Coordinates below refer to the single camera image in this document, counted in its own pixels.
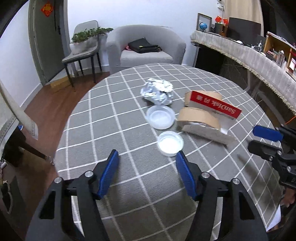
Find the clear plastic lid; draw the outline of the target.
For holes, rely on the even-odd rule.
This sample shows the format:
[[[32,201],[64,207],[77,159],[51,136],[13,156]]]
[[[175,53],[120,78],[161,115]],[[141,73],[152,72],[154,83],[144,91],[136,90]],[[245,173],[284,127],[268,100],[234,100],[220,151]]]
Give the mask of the clear plastic lid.
[[[153,105],[146,112],[147,122],[157,130],[166,130],[175,122],[175,112],[165,105]]]

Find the brown tape roll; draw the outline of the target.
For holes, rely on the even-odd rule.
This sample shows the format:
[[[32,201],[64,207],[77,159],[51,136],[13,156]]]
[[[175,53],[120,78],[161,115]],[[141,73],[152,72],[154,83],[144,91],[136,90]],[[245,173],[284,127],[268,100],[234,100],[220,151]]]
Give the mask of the brown tape roll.
[[[198,108],[182,108],[178,115],[178,122],[204,123],[212,128],[221,128],[219,120],[215,116]]]
[[[220,93],[218,93],[218,92],[204,91],[204,90],[193,90],[193,91],[188,91],[188,92],[185,93],[185,102],[184,102],[185,107],[189,106],[189,102],[190,102],[190,99],[191,99],[191,94],[193,92],[197,92],[197,93],[199,93],[201,95],[210,96],[210,97],[213,97],[215,99],[222,100],[222,95]]]

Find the grey checked tablecloth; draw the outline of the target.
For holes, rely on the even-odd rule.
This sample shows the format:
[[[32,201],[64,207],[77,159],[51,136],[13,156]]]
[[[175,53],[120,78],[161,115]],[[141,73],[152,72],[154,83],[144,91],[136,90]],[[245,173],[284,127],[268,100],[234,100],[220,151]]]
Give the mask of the grey checked tablecloth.
[[[270,225],[281,198],[278,175],[270,162],[248,152],[255,125],[272,123],[241,87],[212,73],[183,65],[154,63],[129,68],[99,82],[69,116],[56,152],[56,169],[64,179],[77,178],[119,152],[117,174],[98,208],[111,240],[184,240],[197,203],[184,189],[175,158],[157,147],[161,131],[145,118],[150,107],[140,95],[149,78],[172,83],[171,108],[178,113],[188,91],[213,91],[241,109],[227,146],[181,133],[190,162],[215,178],[238,178],[252,198],[265,226]]]

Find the beige lace sideboard runner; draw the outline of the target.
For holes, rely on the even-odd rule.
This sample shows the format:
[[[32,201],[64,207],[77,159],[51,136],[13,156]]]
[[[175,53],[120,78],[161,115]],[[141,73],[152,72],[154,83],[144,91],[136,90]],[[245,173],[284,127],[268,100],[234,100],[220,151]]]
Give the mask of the beige lace sideboard runner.
[[[248,69],[295,113],[295,80],[274,61],[250,47],[213,33],[194,31],[190,38],[191,42],[216,50]]]

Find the brown tape roll front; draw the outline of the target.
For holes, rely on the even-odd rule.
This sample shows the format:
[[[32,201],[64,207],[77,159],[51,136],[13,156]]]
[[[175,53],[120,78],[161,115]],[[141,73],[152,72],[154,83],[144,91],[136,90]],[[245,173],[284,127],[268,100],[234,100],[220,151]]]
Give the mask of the brown tape roll front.
[[[215,116],[198,108],[182,108],[178,115],[178,122],[204,123],[212,128],[221,128],[219,120]]]

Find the wooden shelf box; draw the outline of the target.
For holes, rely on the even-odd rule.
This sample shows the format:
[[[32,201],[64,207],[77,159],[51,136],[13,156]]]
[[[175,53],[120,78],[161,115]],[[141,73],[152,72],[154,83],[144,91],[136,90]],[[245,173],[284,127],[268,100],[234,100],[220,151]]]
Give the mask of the wooden shelf box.
[[[295,46],[274,33],[267,32],[263,53],[295,80]]]

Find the grey dining chair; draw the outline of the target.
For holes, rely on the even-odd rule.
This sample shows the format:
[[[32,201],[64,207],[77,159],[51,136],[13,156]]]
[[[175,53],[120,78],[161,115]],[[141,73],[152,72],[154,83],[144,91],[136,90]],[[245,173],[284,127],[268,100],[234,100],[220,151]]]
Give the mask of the grey dining chair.
[[[74,29],[74,34],[70,43],[70,54],[62,59],[62,64],[65,67],[67,77],[72,87],[74,87],[72,77],[70,75],[68,64],[78,62],[81,74],[83,68],[81,60],[90,58],[93,82],[96,83],[96,74],[94,66],[94,56],[97,56],[100,71],[102,71],[99,57],[99,36],[95,33],[99,25],[96,20],[78,24]]]

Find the red door decoration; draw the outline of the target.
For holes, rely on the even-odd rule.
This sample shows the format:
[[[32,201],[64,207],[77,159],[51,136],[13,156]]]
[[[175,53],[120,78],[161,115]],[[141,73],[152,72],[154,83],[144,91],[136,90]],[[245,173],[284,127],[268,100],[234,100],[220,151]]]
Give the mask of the red door decoration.
[[[47,1],[41,8],[41,12],[46,16],[49,17],[54,10],[54,5],[51,4],[50,1]]]

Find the dark wooden table leg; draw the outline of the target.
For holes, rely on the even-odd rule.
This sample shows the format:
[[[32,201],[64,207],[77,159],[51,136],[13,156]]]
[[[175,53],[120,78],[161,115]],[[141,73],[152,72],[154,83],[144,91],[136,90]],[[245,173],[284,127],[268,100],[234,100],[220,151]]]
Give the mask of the dark wooden table leg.
[[[55,160],[54,160],[53,157],[41,153],[40,151],[38,151],[37,149],[35,149],[31,145],[29,145],[28,143],[26,143],[26,140],[25,139],[20,138],[17,135],[12,135],[11,138],[13,138],[14,141],[16,141],[16,144],[20,148],[23,148],[24,150],[26,150],[26,151],[34,154],[35,156],[44,159],[45,161],[49,162],[53,166],[55,165]]]

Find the beige tablecloth on left table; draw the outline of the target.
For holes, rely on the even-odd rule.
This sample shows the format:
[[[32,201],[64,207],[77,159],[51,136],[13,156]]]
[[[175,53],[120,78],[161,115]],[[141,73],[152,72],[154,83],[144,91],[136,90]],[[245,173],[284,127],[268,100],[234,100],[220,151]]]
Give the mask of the beige tablecloth on left table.
[[[17,121],[34,139],[38,139],[37,124],[20,108],[1,82],[1,152],[9,139],[9,137],[6,137],[8,131],[13,131],[12,127]]]

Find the red SanDisk cardboard box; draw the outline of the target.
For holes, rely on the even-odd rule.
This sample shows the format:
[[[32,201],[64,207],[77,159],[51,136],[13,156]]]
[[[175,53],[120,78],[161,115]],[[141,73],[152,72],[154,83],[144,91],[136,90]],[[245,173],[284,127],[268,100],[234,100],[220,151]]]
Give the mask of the red SanDisk cardboard box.
[[[212,128],[204,123],[178,122],[183,132],[198,135],[214,142],[229,145],[235,138],[228,132],[234,125],[242,110],[223,101],[210,96],[201,95],[197,92],[191,94],[189,108],[205,110],[215,116],[221,125],[220,129]]]

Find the crumpled silver foil ball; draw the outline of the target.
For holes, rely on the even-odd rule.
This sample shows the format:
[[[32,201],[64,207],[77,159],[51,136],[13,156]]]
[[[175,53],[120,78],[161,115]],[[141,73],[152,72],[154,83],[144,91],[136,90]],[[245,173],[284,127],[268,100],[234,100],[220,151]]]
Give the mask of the crumpled silver foil ball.
[[[173,102],[173,85],[164,79],[149,78],[140,90],[140,95],[155,105],[170,105]]]

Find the white plastic lid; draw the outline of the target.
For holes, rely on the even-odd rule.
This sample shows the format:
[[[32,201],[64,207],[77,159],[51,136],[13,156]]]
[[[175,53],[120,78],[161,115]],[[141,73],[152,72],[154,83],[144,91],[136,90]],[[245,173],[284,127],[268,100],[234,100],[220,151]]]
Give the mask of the white plastic lid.
[[[183,138],[176,132],[166,131],[157,137],[157,147],[166,157],[174,157],[184,147]]]

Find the potted green plant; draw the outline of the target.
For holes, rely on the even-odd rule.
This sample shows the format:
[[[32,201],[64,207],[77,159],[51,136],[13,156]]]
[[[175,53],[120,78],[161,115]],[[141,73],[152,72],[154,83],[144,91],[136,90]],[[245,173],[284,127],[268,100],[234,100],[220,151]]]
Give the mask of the potted green plant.
[[[113,28],[92,28],[85,29],[78,33],[75,33],[71,39],[70,49],[72,54],[77,55],[89,48],[96,47],[97,39],[100,35],[106,35],[111,32]]]

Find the small blue globe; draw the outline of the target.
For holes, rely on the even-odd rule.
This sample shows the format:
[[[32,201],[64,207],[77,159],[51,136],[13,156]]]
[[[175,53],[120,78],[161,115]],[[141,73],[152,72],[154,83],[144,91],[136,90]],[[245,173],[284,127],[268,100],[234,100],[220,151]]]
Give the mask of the small blue globe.
[[[199,28],[200,28],[200,30],[201,30],[202,32],[205,32],[205,31],[207,30],[208,26],[207,26],[207,24],[206,24],[205,22],[201,22],[201,23],[199,24]]]

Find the framed picture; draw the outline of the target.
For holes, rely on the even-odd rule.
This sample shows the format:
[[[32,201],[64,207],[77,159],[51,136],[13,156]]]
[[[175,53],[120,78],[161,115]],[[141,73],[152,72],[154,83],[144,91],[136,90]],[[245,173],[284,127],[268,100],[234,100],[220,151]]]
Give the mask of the framed picture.
[[[204,15],[202,13],[198,13],[198,16],[197,16],[197,26],[196,26],[196,30],[197,31],[201,31],[200,28],[199,28],[199,24],[201,22],[205,22],[208,26],[207,30],[205,32],[210,32],[211,30],[211,26],[212,26],[212,18],[208,15]]]

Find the brown tape roll rear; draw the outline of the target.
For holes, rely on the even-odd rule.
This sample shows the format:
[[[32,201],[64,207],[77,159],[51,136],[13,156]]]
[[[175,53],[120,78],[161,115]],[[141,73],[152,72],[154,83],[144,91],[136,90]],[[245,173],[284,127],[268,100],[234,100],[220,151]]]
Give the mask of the brown tape roll rear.
[[[197,92],[197,93],[199,93],[201,95],[210,96],[210,97],[213,97],[215,99],[222,100],[222,95],[220,93],[218,93],[218,92],[204,91],[204,90],[193,90],[193,91],[188,91],[188,92],[185,93],[185,102],[184,102],[185,107],[189,106],[189,102],[190,102],[190,99],[191,99],[191,94],[193,92]]]

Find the black handbag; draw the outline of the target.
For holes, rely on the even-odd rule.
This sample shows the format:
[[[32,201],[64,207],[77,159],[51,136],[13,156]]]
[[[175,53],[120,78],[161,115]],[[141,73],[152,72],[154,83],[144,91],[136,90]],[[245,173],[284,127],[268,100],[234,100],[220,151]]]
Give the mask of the black handbag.
[[[128,43],[125,49],[128,51],[134,51],[138,54],[162,51],[159,45],[152,45],[145,38],[141,38]]]

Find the black monitor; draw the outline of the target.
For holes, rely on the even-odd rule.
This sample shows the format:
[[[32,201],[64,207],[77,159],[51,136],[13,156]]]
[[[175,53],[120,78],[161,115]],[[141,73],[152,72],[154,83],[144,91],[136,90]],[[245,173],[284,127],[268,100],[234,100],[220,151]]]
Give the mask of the black monitor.
[[[229,18],[227,38],[240,40],[244,44],[255,45],[261,33],[261,24],[240,18]]]

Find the grey door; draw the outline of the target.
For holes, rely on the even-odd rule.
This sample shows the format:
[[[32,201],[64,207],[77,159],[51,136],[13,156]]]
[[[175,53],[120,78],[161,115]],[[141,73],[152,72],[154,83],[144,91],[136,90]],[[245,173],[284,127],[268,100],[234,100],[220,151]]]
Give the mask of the grey door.
[[[62,59],[67,50],[65,3],[50,1],[54,10],[46,17],[41,8],[47,1],[29,1],[28,31],[34,64],[43,86],[64,69]]]

